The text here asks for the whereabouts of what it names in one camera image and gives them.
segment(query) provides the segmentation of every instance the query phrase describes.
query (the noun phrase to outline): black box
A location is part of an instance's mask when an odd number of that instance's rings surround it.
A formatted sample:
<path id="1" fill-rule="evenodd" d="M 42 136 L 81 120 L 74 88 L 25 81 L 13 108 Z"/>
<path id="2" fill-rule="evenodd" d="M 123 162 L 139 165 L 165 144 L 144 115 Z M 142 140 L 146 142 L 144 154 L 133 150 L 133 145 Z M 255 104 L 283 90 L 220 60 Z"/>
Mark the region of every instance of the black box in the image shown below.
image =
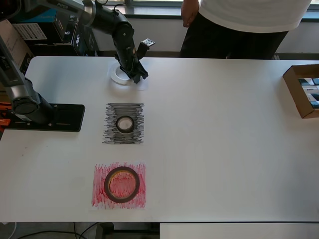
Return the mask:
<path id="1" fill-rule="evenodd" d="M 19 20 L 18 16 L 10 19 L 28 45 L 62 42 L 69 15 L 49 9 L 28 20 Z"/>
<path id="2" fill-rule="evenodd" d="M 77 16 L 70 15 L 69 21 L 78 23 L 79 22 L 79 18 Z"/>
<path id="3" fill-rule="evenodd" d="M 99 51 L 98 43 L 95 40 L 95 36 L 92 28 L 87 27 L 79 23 L 80 30 L 84 36 L 85 43 L 88 47 L 88 56 L 98 56 L 97 52 Z"/>
<path id="4" fill-rule="evenodd" d="M 75 22 L 69 22 L 61 43 L 29 46 L 36 56 L 87 56 L 88 48 L 83 34 Z"/>

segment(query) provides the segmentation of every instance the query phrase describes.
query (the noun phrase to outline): white shirt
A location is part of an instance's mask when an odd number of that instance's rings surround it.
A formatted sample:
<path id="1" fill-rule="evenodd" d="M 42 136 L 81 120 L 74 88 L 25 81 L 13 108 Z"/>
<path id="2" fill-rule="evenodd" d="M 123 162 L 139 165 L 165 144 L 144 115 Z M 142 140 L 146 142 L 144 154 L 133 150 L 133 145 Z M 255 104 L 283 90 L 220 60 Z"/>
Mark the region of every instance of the white shirt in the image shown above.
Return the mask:
<path id="1" fill-rule="evenodd" d="M 311 0 L 201 0 L 199 13 L 237 31 L 268 33 L 296 28 Z"/>

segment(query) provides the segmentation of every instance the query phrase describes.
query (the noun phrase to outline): white table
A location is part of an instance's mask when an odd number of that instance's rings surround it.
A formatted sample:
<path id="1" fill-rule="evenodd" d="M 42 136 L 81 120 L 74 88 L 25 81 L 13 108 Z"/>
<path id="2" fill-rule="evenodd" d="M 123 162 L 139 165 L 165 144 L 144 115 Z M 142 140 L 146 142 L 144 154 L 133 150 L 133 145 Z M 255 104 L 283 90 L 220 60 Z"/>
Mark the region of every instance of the white table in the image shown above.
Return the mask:
<path id="1" fill-rule="evenodd" d="M 0 222 L 319 221 L 319 119 L 281 78 L 293 64 L 145 58 L 146 91 L 115 93 L 113 58 L 36 57 L 50 103 L 84 104 L 79 133 L 6 130 Z M 102 144 L 106 103 L 145 103 L 143 145 Z M 94 165 L 147 165 L 144 210 L 91 210 Z"/>

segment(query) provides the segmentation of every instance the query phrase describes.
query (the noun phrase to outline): red scribbles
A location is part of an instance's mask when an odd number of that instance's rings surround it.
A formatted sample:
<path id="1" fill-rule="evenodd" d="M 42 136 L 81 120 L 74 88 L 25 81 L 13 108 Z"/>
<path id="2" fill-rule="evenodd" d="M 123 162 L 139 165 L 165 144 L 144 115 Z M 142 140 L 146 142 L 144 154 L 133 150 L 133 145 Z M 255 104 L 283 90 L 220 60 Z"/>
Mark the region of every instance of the red scribbles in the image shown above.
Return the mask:
<path id="1" fill-rule="evenodd" d="M 133 169 L 139 176 L 140 188 L 137 195 L 126 203 L 115 203 L 111 201 L 104 191 L 104 181 L 108 173 L 120 166 Z M 135 179 L 129 173 L 119 173 L 115 175 L 110 184 L 110 191 L 116 197 L 127 197 L 135 188 Z M 146 204 L 146 184 L 145 184 L 145 164 L 128 164 L 128 163 L 112 163 L 110 165 L 95 165 L 92 207 L 98 209 L 114 209 L 114 208 L 145 208 Z"/>

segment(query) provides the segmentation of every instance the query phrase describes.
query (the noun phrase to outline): black scribbled paper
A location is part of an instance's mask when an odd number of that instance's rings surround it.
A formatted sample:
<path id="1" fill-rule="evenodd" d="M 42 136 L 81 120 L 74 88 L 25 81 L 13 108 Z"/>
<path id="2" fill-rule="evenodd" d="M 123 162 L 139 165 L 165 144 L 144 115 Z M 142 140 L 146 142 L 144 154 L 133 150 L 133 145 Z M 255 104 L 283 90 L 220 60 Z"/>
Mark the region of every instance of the black scribbled paper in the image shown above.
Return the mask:
<path id="1" fill-rule="evenodd" d="M 144 103 L 108 103 L 106 106 L 106 118 L 104 141 L 107 144 L 139 144 L 144 138 Z M 130 133 L 120 133 L 116 127 L 119 117 L 129 116 L 134 121 L 134 129 Z"/>

